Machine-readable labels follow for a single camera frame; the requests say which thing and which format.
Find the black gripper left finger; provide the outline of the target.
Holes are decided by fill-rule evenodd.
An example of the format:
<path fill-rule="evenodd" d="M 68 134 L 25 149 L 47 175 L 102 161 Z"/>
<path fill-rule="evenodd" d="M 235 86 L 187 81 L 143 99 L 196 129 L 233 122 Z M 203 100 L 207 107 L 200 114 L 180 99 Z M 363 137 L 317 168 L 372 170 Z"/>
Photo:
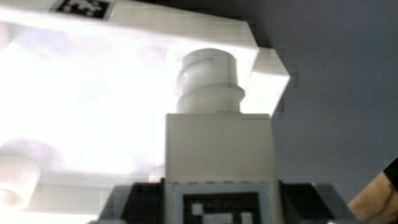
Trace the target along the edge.
<path fill-rule="evenodd" d="M 166 224 L 166 181 L 113 188 L 98 218 L 88 224 Z"/>

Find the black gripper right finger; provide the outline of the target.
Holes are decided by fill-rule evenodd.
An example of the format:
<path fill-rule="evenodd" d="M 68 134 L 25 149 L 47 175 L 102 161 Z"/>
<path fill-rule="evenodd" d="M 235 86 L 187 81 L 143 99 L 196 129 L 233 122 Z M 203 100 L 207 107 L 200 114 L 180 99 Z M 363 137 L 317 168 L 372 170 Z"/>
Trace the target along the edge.
<path fill-rule="evenodd" d="M 363 224 L 329 183 L 280 182 L 280 224 Z"/>

